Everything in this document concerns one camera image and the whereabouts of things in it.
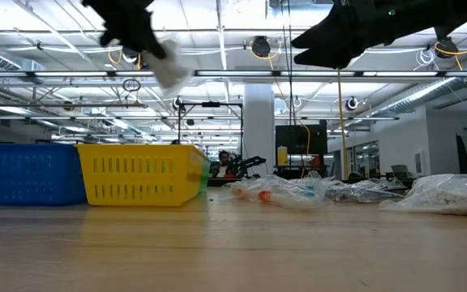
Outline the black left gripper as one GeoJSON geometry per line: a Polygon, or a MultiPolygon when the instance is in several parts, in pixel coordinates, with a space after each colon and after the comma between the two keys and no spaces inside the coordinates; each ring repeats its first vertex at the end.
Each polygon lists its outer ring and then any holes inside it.
{"type": "Polygon", "coordinates": [[[146,11],[152,0],[82,0],[81,4],[91,7],[104,20],[102,46],[118,40],[135,52],[148,51],[159,59],[167,57],[152,30],[151,12],[146,11]]]}

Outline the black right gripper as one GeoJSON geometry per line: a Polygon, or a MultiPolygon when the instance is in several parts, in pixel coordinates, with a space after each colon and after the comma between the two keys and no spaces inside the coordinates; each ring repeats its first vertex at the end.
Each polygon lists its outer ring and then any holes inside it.
{"type": "Polygon", "coordinates": [[[324,19],[291,41],[294,48],[306,49],[293,60],[346,68],[369,47],[432,27],[435,10],[436,2],[428,0],[335,1],[324,19]]]}

